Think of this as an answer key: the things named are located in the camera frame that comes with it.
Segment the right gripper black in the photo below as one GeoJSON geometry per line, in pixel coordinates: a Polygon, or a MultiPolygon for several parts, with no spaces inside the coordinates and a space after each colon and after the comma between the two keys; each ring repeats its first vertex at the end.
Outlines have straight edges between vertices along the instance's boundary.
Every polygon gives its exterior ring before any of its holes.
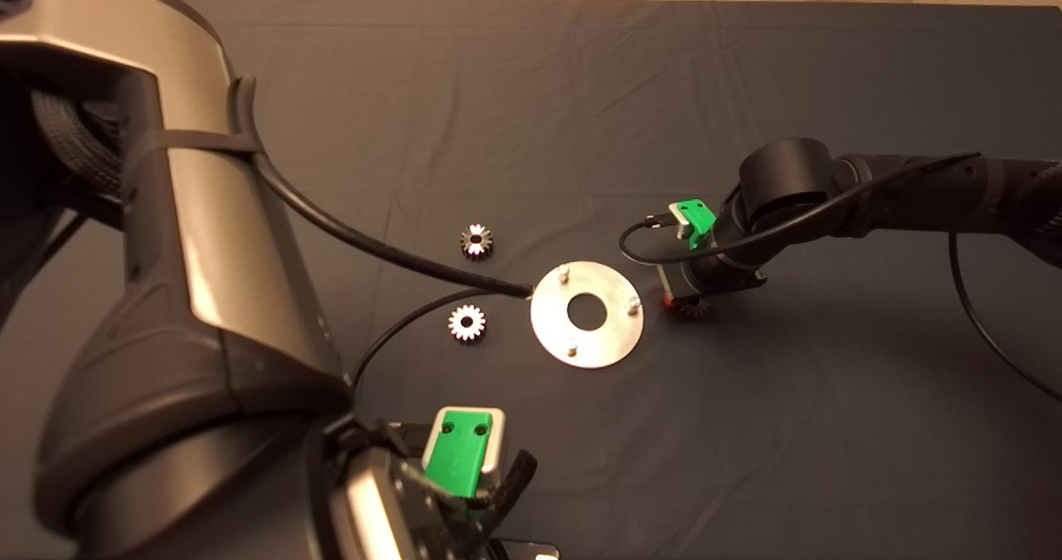
{"type": "Polygon", "coordinates": [[[674,307],[675,302],[755,289],[767,283],[767,276],[763,269],[750,270],[717,259],[693,259],[661,264],[660,281],[665,293],[661,303],[674,307]]]}

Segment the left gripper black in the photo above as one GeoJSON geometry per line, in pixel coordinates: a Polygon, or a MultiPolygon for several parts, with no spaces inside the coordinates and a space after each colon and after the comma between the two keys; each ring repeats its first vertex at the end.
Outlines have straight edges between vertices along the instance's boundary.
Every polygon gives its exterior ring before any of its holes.
{"type": "Polygon", "coordinates": [[[490,559],[498,560],[558,560],[560,550],[550,543],[514,540],[514,538],[492,538],[490,559]]]}

